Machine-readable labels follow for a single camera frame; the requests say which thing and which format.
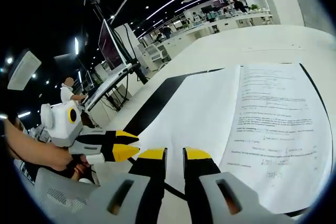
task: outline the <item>human arm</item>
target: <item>human arm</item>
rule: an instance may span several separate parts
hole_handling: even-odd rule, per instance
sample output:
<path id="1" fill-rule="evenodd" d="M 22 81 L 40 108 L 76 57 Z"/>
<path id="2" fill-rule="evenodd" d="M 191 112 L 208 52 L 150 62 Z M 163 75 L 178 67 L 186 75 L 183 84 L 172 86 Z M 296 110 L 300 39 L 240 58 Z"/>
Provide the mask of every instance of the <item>human arm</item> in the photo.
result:
<path id="1" fill-rule="evenodd" d="M 73 100 L 73 101 L 81 101 L 85 98 L 86 98 L 86 95 L 73 94 L 70 99 Z"/>
<path id="2" fill-rule="evenodd" d="M 54 170 L 64 170 L 72 160 L 66 148 L 56 147 L 53 143 L 38 142 L 18 130 L 7 119 L 4 120 L 4 128 L 10 153 L 16 159 L 22 158 L 24 161 L 49 166 Z"/>

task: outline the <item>chair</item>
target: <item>chair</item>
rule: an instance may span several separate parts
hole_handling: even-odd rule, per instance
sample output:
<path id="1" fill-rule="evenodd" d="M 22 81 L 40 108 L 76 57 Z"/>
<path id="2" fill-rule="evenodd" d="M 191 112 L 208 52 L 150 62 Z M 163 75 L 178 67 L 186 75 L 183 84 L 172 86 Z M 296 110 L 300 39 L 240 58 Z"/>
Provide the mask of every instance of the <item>chair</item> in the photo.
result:
<path id="1" fill-rule="evenodd" d="M 149 54 L 153 63 L 157 65 L 158 70 L 162 68 L 162 64 L 165 65 L 167 62 L 164 62 L 164 59 L 170 60 L 170 56 L 168 55 L 164 46 L 155 46 L 153 44 L 149 45 L 145 48 L 145 51 Z"/>

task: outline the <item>black strip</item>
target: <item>black strip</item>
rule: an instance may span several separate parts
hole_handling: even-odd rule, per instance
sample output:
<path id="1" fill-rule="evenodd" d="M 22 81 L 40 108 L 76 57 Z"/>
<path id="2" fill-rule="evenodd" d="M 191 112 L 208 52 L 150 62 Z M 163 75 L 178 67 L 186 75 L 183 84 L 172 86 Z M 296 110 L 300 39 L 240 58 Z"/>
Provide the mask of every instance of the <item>black strip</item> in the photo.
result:
<path id="1" fill-rule="evenodd" d="M 288 212 L 286 213 L 285 215 L 289 216 L 289 217 L 295 217 L 297 215 L 301 215 L 303 214 L 306 210 L 308 210 L 309 208 L 303 208 L 301 210 L 297 210 L 297 211 L 294 211 L 294 212 Z"/>
<path id="2" fill-rule="evenodd" d="M 218 69 L 209 70 L 208 73 L 210 73 L 210 72 L 215 72 L 215 71 L 219 71 L 219 70 L 222 70 L 222 69 L 224 69 L 224 68 L 218 68 Z"/>
<path id="3" fill-rule="evenodd" d="M 176 190 L 171 185 L 168 185 L 166 182 L 164 183 L 164 189 L 166 189 L 168 192 L 170 192 L 171 194 L 175 195 L 176 197 L 178 197 L 178 198 L 180 198 L 182 200 L 187 200 L 187 198 L 185 197 L 185 195 L 183 193 L 181 193 L 180 191 Z"/>
<path id="4" fill-rule="evenodd" d="M 331 132 L 331 154 L 332 154 L 332 157 L 333 157 L 333 156 L 334 156 L 334 146 L 333 146 L 333 141 L 332 141 L 332 139 L 333 139 L 333 138 L 332 138 L 332 130 L 331 130 L 331 124 L 330 124 L 330 119 L 329 119 L 329 116 L 328 116 L 328 112 L 327 112 L 327 109 L 325 108 L 326 106 L 324 105 L 322 96 L 321 96 L 319 90 L 317 89 L 317 87 L 316 87 L 316 85 L 315 85 L 313 79 L 312 79 L 312 78 L 310 77 L 310 75 L 308 74 L 308 71 L 305 69 L 305 67 L 304 67 L 301 63 L 300 63 L 300 66 L 301 66 L 301 68 L 303 69 L 303 71 L 304 71 L 304 73 L 306 74 L 306 76 L 308 77 L 308 79 L 310 80 L 311 84 L 313 85 L 313 87 L 314 87 L 314 89 L 315 89 L 317 95 L 319 96 L 319 98 L 320 98 L 320 100 L 321 100 L 321 102 L 322 102 L 322 105 L 323 105 L 323 107 L 324 107 L 324 110 L 325 110 L 325 112 L 326 112 L 326 114 L 327 114 L 327 118 L 328 118 L 328 122 L 329 122 L 329 127 L 330 127 L 330 132 Z M 332 160 L 331 160 L 331 169 L 333 168 L 333 166 L 334 166 L 334 160 L 332 159 Z"/>
<path id="5" fill-rule="evenodd" d="M 328 116 L 327 110 L 325 108 L 326 106 L 324 105 L 324 102 L 323 102 L 323 99 L 322 99 L 322 96 L 321 96 L 320 92 L 318 91 L 315 83 L 311 79 L 310 75 L 308 74 L 308 72 L 306 71 L 304 66 L 302 64 L 300 64 L 300 66 L 302 67 L 303 71 L 305 72 L 305 74 L 309 78 L 311 84 L 315 88 L 316 93 L 318 94 L 318 96 L 319 96 L 319 98 L 322 102 L 322 105 L 324 107 L 324 110 L 326 111 L 326 114 L 327 114 L 327 117 L 328 117 L 328 120 L 329 120 L 329 116 Z M 161 110 L 164 108 L 164 106 L 167 104 L 169 99 L 173 96 L 173 94 L 176 92 L 176 90 L 179 88 L 179 86 L 182 84 L 182 82 L 184 81 L 184 79 L 187 76 L 191 76 L 191 75 L 199 74 L 199 73 L 214 72 L 214 71 L 218 71 L 218 70 L 221 70 L 221 69 L 213 69 L 213 70 L 209 70 L 209 71 L 202 71 L 202 72 L 197 72 L 197 73 L 185 74 L 183 76 L 176 76 L 176 77 L 171 77 L 171 78 L 166 79 L 159 86 L 159 88 L 151 95 L 151 97 L 146 101 L 146 103 L 141 107 L 141 109 L 136 113 L 136 115 L 132 118 L 132 120 L 125 127 L 124 131 L 126 131 L 128 133 L 131 133 L 131 134 L 134 134 L 134 135 L 139 135 L 145 128 L 147 128 L 148 125 L 151 124 L 151 122 L 153 122 L 153 120 L 161 112 Z M 132 157 L 129 158 L 128 160 L 132 164 L 135 163 L 135 160 Z M 176 197 L 178 197 L 182 200 L 186 200 L 186 196 L 183 193 L 176 190 L 175 188 L 168 185 L 167 183 L 165 183 L 164 189 L 166 189 L 167 191 L 169 191 L 170 193 L 172 193 Z M 285 213 L 285 215 L 287 215 L 289 217 L 294 217 L 294 216 L 302 214 L 306 210 L 307 210 L 307 208 L 301 209 L 301 210 L 298 210 L 298 211 L 294 211 L 294 212 Z"/>
<path id="6" fill-rule="evenodd" d="M 190 73 L 166 79 L 151 95 L 151 97 L 149 97 L 146 103 L 135 114 L 123 130 L 138 136 L 153 122 L 187 76 L 206 72 L 207 71 Z"/>
<path id="7" fill-rule="evenodd" d="M 132 163 L 132 165 L 134 165 L 136 163 L 135 159 L 133 157 L 130 157 L 128 159 L 129 162 Z M 172 187 L 171 185 L 168 185 L 166 182 L 164 183 L 164 189 L 166 189 L 168 192 L 170 192 L 171 194 L 175 195 L 176 197 L 182 199 L 182 200 L 187 200 L 185 195 L 183 193 L 181 193 L 180 191 L 176 190 L 174 187 Z"/>

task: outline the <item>yellow circular eye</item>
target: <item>yellow circular eye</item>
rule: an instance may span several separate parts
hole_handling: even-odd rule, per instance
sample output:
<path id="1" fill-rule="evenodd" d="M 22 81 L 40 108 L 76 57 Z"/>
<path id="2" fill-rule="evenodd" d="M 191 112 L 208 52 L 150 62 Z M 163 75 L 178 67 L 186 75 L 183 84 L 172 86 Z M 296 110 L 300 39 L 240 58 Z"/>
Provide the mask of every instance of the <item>yellow circular eye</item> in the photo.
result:
<path id="1" fill-rule="evenodd" d="M 73 108 L 70 108 L 69 111 L 68 111 L 68 117 L 69 117 L 70 123 L 75 123 L 75 121 L 77 119 L 76 110 L 74 110 Z"/>

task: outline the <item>ceiling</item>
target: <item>ceiling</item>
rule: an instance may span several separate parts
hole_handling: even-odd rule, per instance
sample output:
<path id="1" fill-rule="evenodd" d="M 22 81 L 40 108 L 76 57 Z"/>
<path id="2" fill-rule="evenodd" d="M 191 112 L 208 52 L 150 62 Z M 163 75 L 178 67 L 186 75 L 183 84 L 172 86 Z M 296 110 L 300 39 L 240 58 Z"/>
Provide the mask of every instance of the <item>ceiling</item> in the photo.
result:
<path id="1" fill-rule="evenodd" d="M 101 0 L 104 15 L 110 17 L 115 14 L 123 1 Z M 150 29 L 153 23 L 165 17 L 169 20 L 174 15 L 182 13 L 182 11 L 175 13 L 177 9 L 183 7 L 182 0 L 176 0 L 146 20 L 169 1 L 129 0 L 112 25 L 117 27 L 124 23 L 133 23 L 130 26 L 135 29 L 135 35 L 139 36 L 143 30 Z M 29 48 L 42 62 L 37 70 L 37 78 L 31 79 L 24 91 L 16 92 L 20 98 L 17 102 L 18 113 L 31 111 L 31 115 L 23 118 L 23 122 L 26 127 L 33 127 L 40 123 L 37 111 L 41 104 L 60 102 L 59 87 L 65 77 L 76 77 L 78 70 L 84 73 L 86 69 L 103 61 L 100 51 L 96 51 L 100 23 L 90 8 L 84 8 L 83 0 L 6 0 L 3 7 L 6 10 L 3 18 L 5 22 L 2 26 L 5 36 L 0 45 L 0 68 L 8 71 L 11 66 L 6 64 L 5 59 L 18 57 L 25 48 Z M 78 55 L 82 65 L 67 64 L 66 60 L 57 64 L 54 60 L 56 56 L 72 54 L 69 57 L 75 57 L 74 39 L 75 37 L 81 39 L 83 31 L 87 31 L 89 41 L 85 50 L 82 44 L 82 51 Z"/>

